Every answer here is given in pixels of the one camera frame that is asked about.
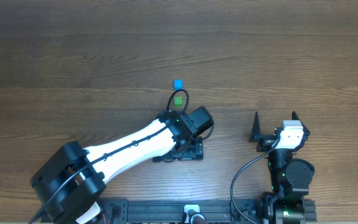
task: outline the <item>wooden table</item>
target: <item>wooden table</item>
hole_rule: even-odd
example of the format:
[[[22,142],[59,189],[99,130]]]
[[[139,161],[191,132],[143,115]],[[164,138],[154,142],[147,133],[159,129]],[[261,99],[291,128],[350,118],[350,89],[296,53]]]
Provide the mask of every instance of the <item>wooden table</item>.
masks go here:
[[[0,221],[40,207],[29,179],[63,144],[113,141],[165,108],[184,80],[189,111],[215,120],[205,159],[127,170],[103,196],[229,199],[260,155],[253,115],[273,133],[296,111],[311,136],[320,221],[358,221],[358,1],[0,0]],[[235,196],[270,190],[266,162]]]

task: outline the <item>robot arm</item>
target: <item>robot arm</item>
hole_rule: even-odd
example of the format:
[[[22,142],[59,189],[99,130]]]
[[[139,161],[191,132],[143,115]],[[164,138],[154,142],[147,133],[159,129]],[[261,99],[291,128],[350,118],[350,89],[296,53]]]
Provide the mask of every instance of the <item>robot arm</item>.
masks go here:
[[[182,153],[214,125],[201,106],[191,114],[163,111],[142,130],[119,140],[83,149],[78,142],[62,146],[31,178],[31,186],[54,223],[97,223],[103,211],[97,202],[106,183],[147,159]]]

